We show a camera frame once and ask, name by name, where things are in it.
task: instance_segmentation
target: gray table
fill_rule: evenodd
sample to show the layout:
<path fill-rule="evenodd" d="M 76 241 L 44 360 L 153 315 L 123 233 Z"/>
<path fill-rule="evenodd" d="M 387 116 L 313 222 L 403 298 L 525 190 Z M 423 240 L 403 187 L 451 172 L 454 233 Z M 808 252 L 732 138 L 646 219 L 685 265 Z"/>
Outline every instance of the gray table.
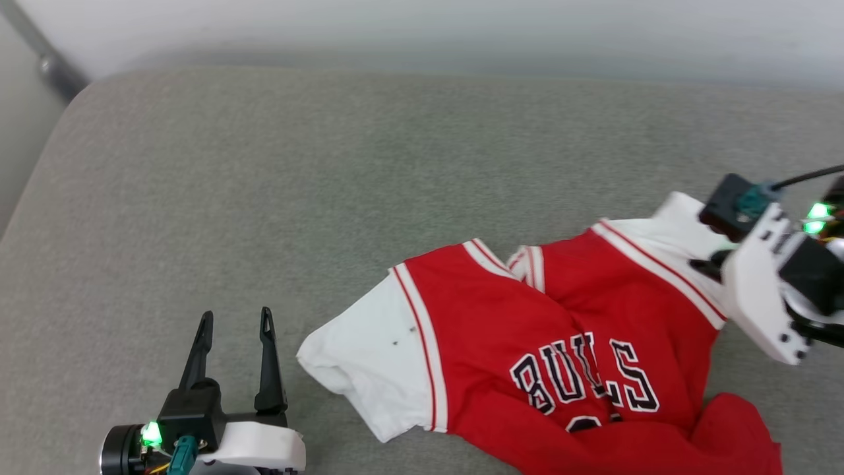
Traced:
<path fill-rule="evenodd" d="M 252 68 L 100 82 L 0 242 L 2 472 L 95 472 L 110 426 L 155 417 L 207 309 L 209 375 L 226 411 L 249 410 L 267 305 L 309 473 L 514 473 L 447 435 L 379 444 L 298 346 L 409 256 L 481 237 L 506 257 L 842 152 L 844 96 L 823 93 Z M 728 325 L 713 359 L 711 393 L 757 405 L 788 473 L 841 472 L 844 350 L 792 368 Z"/>

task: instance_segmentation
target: t-shirt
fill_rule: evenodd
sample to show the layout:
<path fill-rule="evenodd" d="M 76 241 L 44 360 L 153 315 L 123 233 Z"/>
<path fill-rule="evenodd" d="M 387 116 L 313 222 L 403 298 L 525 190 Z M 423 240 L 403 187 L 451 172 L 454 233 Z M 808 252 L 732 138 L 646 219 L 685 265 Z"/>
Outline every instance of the t-shirt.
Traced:
<path fill-rule="evenodd" d="M 599 225 L 510 266 L 478 239 L 408 259 L 298 359 L 382 442 L 419 425 L 524 473 L 781 472 L 748 402 L 701 415 L 717 286 L 648 263 L 631 231 L 647 226 Z"/>

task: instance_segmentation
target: yellow wire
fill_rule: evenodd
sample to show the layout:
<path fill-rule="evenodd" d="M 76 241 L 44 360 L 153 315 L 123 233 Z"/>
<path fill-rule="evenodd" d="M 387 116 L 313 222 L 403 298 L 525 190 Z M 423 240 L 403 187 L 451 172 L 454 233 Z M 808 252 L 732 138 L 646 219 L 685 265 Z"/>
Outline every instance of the yellow wire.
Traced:
<path fill-rule="evenodd" d="M 153 473 L 158 473 L 158 472 L 161 472 L 162 470 L 166 470 L 167 467 L 169 467 L 169 466 L 170 466 L 169 463 L 166 464 L 166 465 L 162 465 L 161 467 L 158 467 L 155 470 L 153 470 L 152 472 L 150 472 L 149 475 L 153 475 Z"/>

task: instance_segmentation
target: robotic arm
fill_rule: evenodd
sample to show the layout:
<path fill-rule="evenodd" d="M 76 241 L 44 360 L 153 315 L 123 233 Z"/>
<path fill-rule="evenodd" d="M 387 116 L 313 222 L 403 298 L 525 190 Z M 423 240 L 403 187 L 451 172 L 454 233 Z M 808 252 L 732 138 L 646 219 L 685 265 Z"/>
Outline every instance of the robotic arm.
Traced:
<path fill-rule="evenodd" d="M 226 414 L 217 381 L 205 376 L 214 315 L 199 320 L 179 387 L 156 420 L 112 428 L 100 453 L 100 475 L 295 475 L 305 470 L 305 444 L 287 428 L 275 326 L 261 312 L 261 387 L 255 412 Z"/>
<path fill-rule="evenodd" d="M 844 347 L 844 177 L 793 229 L 782 189 L 844 171 L 827 168 L 781 183 L 727 175 L 698 219 L 738 247 L 690 265 L 721 282 L 733 321 L 771 358 L 798 364 L 813 341 Z"/>

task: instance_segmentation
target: teal connector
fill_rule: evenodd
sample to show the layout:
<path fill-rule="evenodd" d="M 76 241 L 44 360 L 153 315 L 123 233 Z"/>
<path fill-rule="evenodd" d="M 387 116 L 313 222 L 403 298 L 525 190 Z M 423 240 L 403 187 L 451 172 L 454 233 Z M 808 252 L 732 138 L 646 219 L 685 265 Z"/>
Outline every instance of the teal connector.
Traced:
<path fill-rule="evenodd" d="M 170 466 L 167 467 L 167 475 L 188 475 L 197 462 L 199 444 L 195 437 L 185 435 L 176 442 L 176 449 L 173 450 L 173 458 L 170 459 Z"/>

